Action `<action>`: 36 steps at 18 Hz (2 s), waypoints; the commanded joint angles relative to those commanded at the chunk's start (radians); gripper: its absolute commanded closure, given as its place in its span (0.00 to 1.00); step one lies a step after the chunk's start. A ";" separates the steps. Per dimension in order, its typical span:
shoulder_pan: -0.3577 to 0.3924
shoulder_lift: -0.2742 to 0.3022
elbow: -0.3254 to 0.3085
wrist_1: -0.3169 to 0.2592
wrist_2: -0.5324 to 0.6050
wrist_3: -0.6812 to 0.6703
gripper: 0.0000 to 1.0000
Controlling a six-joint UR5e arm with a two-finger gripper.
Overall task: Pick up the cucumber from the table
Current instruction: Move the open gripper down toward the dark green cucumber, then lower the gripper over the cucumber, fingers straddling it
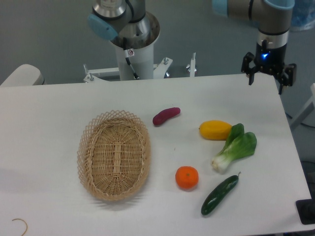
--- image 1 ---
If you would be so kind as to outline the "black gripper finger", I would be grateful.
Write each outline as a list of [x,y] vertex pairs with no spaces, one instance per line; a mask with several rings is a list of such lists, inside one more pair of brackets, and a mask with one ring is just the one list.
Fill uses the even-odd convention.
[[249,79],[249,85],[251,86],[254,82],[254,75],[256,73],[256,67],[250,68],[250,63],[254,62],[255,56],[251,52],[248,52],[243,57],[241,72],[245,73]]
[[286,64],[278,77],[279,95],[282,94],[284,87],[291,87],[296,81],[296,64]]

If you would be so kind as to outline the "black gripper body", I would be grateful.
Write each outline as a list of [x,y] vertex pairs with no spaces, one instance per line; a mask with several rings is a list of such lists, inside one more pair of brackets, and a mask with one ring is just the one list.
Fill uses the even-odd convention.
[[259,72],[277,75],[283,71],[287,45],[275,49],[263,49],[256,45],[254,64]]

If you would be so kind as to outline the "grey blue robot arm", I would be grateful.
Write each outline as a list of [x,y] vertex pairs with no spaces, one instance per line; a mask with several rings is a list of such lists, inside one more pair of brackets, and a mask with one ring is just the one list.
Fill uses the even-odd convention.
[[[241,66],[249,84],[258,72],[273,76],[281,89],[295,82],[296,65],[284,62],[294,5],[292,0],[212,2],[213,10],[220,15],[258,23],[256,51],[246,53]],[[165,58],[154,66],[154,43],[160,25],[143,0],[96,0],[87,21],[97,36],[114,46],[122,81],[164,78],[172,61]]]

